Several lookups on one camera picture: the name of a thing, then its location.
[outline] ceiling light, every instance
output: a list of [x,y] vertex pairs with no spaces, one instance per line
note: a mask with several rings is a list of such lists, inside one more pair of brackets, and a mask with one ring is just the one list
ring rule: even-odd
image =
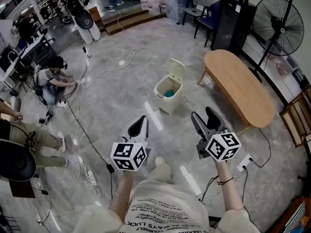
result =
[[24,14],[28,9],[25,9],[24,11],[21,12],[21,14]]

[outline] wooden table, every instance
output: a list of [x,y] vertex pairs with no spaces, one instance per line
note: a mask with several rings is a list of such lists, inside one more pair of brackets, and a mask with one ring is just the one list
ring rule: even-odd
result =
[[205,70],[197,85],[207,73],[227,96],[246,125],[237,136],[251,126],[263,128],[272,121],[275,109],[268,92],[236,55],[215,50],[205,55],[204,62]]

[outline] striped sleeve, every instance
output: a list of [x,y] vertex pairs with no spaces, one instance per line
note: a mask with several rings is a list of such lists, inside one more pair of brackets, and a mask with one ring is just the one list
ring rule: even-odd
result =
[[45,74],[47,75],[48,77],[48,81],[51,81],[54,77],[52,76],[51,72],[49,71],[46,71]]

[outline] wooden step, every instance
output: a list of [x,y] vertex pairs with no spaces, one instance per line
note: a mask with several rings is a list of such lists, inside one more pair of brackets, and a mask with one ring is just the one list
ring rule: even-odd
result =
[[[147,10],[140,10],[129,15],[120,17],[119,25],[124,29],[129,29],[139,24],[153,21],[159,18],[165,17],[165,13],[160,13],[159,15],[153,16],[148,13]],[[104,24],[106,31],[109,35],[123,31],[123,29],[118,25],[118,19],[114,19],[110,22]]]

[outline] shoe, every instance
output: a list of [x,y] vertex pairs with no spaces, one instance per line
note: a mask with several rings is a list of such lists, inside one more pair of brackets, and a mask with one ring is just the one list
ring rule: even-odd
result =
[[66,164],[64,164],[62,167],[67,167],[68,166],[68,160],[67,159],[65,159],[66,160]]
[[155,166],[159,166],[163,163],[166,163],[162,156],[158,156],[155,158]]
[[66,144],[65,144],[65,137],[64,137],[64,134],[61,133],[61,132],[58,132],[57,136],[58,136],[59,138],[61,138],[62,141],[63,141],[63,145],[60,146],[60,147],[58,148],[58,150],[61,150],[62,152],[65,152],[65,151],[66,151]]

